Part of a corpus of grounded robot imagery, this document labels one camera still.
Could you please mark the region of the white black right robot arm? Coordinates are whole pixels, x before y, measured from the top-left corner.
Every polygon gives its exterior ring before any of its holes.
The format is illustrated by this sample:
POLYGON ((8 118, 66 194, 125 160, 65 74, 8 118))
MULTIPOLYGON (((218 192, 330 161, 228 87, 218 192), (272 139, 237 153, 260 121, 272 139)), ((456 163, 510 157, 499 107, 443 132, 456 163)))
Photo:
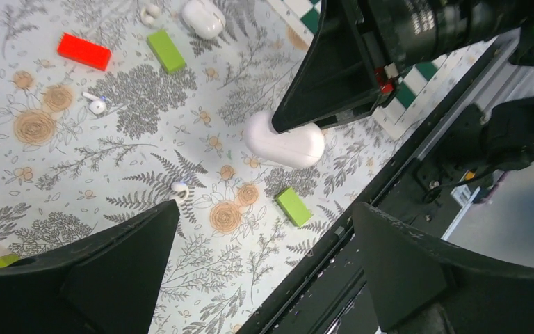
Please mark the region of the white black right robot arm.
MULTIPOLYGON (((512 65, 534 67, 534 1, 324 1, 316 35, 270 118, 276 134, 372 115, 398 97, 398 78, 439 56, 519 29, 512 65)), ((492 109, 458 132, 441 161, 487 173, 534 162, 534 97, 492 109)))

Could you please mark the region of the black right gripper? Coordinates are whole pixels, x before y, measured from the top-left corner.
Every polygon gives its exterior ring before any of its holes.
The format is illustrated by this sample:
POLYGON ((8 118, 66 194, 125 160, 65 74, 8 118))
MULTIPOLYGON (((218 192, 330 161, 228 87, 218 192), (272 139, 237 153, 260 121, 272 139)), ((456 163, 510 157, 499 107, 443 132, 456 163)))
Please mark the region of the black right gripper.
POLYGON ((271 124, 283 133, 368 117, 389 101, 385 65, 404 70, 533 22, 534 1, 324 1, 271 124))

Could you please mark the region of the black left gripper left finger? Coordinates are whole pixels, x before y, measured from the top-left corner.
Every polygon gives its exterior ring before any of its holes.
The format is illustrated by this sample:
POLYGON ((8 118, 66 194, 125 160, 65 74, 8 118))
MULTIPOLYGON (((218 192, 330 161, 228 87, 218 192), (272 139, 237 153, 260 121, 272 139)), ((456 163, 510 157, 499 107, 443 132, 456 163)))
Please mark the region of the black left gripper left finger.
POLYGON ((165 201, 0 268, 0 333, 147 333, 179 215, 165 201))

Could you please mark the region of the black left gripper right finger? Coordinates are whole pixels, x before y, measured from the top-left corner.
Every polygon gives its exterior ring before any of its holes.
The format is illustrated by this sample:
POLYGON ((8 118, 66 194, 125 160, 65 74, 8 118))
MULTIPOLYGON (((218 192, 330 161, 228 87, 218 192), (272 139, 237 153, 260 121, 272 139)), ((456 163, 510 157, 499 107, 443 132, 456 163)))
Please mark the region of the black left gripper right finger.
POLYGON ((353 224, 385 333, 534 333, 534 268, 460 248, 359 202, 353 224))

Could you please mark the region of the white oval earbud charging case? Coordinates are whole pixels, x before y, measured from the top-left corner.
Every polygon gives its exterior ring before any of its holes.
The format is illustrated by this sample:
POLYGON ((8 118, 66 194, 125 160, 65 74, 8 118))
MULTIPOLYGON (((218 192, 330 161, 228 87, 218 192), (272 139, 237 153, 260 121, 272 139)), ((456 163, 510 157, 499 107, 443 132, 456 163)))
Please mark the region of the white oval earbud charging case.
POLYGON ((243 140, 252 154, 291 168, 309 168, 325 151, 321 129, 308 123, 278 134, 271 123, 273 114, 260 111, 245 123, 243 140))

